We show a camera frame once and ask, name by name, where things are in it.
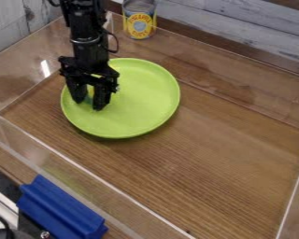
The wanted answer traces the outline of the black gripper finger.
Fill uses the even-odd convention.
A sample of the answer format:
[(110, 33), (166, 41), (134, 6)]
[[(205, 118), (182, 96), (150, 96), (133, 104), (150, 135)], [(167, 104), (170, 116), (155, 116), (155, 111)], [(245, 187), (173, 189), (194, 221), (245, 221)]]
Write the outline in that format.
[(66, 85), (68, 87), (74, 101), (81, 104), (87, 96), (86, 80), (81, 77), (68, 77), (66, 79)]
[(101, 111), (110, 104), (111, 101), (111, 89), (107, 85), (99, 84), (94, 87), (94, 109)]

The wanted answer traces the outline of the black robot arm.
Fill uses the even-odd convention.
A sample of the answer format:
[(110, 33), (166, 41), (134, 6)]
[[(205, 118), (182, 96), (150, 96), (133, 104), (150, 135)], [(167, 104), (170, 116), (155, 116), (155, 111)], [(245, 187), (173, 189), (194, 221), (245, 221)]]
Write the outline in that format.
[(63, 11), (66, 26), (70, 28), (70, 42), (74, 56), (60, 56), (60, 75), (74, 101), (85, 101), (93, 86), (93, 108), (103, 110), (118, 92), (121, 73), (110, 66), (110, 54), (118, 49), (109, 46), (109, 37), (117, 36), (103, 27), (107, 22), (105, 0), (48, 0)]

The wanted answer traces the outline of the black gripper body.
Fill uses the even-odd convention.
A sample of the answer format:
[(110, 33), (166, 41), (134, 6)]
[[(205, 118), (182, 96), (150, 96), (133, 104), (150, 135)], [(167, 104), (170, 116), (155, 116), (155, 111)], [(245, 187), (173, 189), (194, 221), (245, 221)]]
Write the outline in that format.
[(79, 65), (74, 57), (66, 56), (59, 58), (59, 62), (62, 64), (60, 74), (66, 78), (81, 77), (86, 80), (87, 85), (97, 86), (105, 84), (110, 87), (111, 92), (118, 91), (121, 73), (107, 63), (89, 68)]

